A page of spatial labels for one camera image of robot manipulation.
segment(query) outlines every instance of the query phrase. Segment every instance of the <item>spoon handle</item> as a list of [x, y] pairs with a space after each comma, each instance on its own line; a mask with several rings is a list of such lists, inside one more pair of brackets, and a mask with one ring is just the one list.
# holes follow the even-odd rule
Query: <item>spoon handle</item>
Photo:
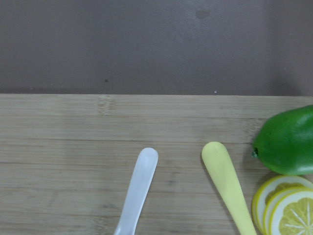
[[240, 183], [227, 149], [210, 142], [202, 150], [202, 159], [241, 235], [256, 235]]
[[153, 148], [144, 148], [137, 159], [121, 217], [114, 235], [133, 235], [146, 199], [158, 160]]

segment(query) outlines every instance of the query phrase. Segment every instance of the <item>wooden cutting board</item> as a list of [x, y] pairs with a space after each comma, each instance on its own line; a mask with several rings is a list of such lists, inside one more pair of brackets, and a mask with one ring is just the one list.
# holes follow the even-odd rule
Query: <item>wooden cutting board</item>
[[275, 173], [251, 157], [264, 121], [313, 97], [0, 94], [0, 234], [111, 235], [138, 154], [159, 161], [137, 235], [238, 235], [201, 161], [227, 147], [248, 208]]

